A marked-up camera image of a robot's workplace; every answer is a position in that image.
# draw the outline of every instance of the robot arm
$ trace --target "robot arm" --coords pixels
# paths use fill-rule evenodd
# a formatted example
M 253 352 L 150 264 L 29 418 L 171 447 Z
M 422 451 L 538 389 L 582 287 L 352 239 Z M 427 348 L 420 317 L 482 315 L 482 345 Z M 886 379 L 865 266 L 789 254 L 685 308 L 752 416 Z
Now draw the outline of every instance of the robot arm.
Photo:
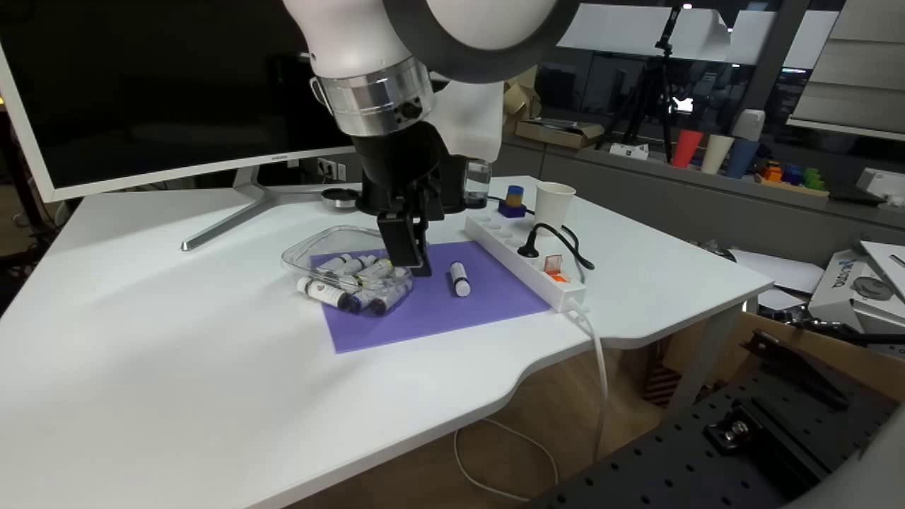
M 503 81 L 536 65 L 579 0 L 287 0 L 312 93 L 356 144 L 360 209 L 396 266 L 431 274 L 427 222 L 461 212 L 463 174 L 500 151 Z M 438 88 L 431 72 L 454 81 Z

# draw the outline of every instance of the white table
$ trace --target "white table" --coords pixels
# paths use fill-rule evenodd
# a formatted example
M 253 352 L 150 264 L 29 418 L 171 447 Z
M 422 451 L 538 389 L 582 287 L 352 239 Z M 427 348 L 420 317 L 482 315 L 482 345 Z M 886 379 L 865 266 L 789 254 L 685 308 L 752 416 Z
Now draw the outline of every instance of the white table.
M 335 353 L 281 253 L 374 218 L 299 199 L 179 249 L 237 205 L 207 191 L 80 208 L 0 324 L 0 508 L 284 508 L 495 413 L 524 377 L 589 348 L 567 317 L 533 315 Z M 586 202 L 568 225 L 598 264 L 589 307 L 608 348 L 647 345 L 767 287 Z M 458 229 L 432 225 L 431 240 Z

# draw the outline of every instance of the purple mat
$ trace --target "purple mat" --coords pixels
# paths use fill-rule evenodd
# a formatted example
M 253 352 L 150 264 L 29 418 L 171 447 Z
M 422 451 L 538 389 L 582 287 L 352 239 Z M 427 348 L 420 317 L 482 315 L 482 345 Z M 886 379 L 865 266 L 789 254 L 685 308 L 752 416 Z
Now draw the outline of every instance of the purple mat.
M 446 269 L 454 264 L 463 264 L 470 273 L 473 295 L 468 301 L 458 301 L 449 291 Z M 338 353 L 473 328 L 482 324 L 512 321 L 548 308 L 479 243 L 431 246 L 431 266 L 435 274 L 427 280 L 420 279 L 417 288 L 387 317 L 343 315 L 322 307 Z

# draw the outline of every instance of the floor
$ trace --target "floor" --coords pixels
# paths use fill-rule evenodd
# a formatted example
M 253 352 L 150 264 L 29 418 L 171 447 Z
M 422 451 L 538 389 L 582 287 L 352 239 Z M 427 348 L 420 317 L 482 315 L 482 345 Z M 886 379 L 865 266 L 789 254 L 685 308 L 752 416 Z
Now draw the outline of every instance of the floor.
M 608 365 L 613 394 L 605 410 L 603 452 L 632 445 L 661 418 L 661 410 L 643 403 L 636 392 L 644 353 L 612 353 Z M 598 410 L 598 368 L 595 356 L 582 353 L 528 377 L 495 418 L 538 440 L 557 459 L 561 475 L 568 479 L 592 464 Z M 479 481 L 506 492 L 536 499 L 553 486 L 543 452 L 482 423 L 461 430 L 461 461 Z M 519 505 L 470 486 L 455 469 L 454 440 L 446 437 L 291 509 L 355 508 L 499 509 Z

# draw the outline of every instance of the white cable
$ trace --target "white cable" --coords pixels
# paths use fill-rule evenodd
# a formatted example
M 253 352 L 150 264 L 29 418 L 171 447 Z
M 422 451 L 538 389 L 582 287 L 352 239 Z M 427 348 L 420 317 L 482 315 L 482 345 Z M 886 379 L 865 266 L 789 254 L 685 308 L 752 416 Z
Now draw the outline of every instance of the white cable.
M 598 373 L 601 373 L 601 410 L 598 410 L 598 427 L 595 427 L 595 461 L 601 459 L 601 440 L 603 440 L 603 413 L 612 403 L 612 379 L 605 372 L 605 353 L 603 353 L 603 342 L 601 334 L 595 331 L 595 324 L 589 321 L 589 315 L 582 311 L 582 307 L 577 301 L 567 304 L 567 317 L 592 336 L 595 345 L 595 361 L 598 361 Z
M 506 427 L 506 424 L 500 424 L 500 423 L 495 423 L 495 418 L 486 418 L 486 424 L 495 424 L 499 430 L 503 430 L 503 433 L 510 433 L 510 437 L 514 437 L 514 440 L 524 440 L 524 441 L 528 441 L 533 447 L 538 447 L 538 451 L 545 457 L 545 461 L 548 461 L 548 468 L 553 468 L 553 472 L 554 472 L 554 485 L 561 485 L 557 459 L 554 459 L 540 441 L 536 441 L 533 437 L 527 437 L 527 433 L 520 433 L 520 430 L 512 430 L 512 427 Z M 455 457 L 455 468 L 458 468 L 461 479 L 470 481 L 476 491 L 483 491 L 483 492 L 490 492 L 490 496 L 499 496 L 499 499 L 506 499 L 506 500 L 514 500 L 514 505 L 528 505 L 528 500 L 533 500 L 533 499 L 527 499 L 527 496 L 514 496 L 514 492 L 506 492 L 506 491 L 499 491 L 499 486 L 490 486 L 490 485 L 473 479 L 470 469 L 461 464 L 458 430 L 454 433 L 454 457 Z

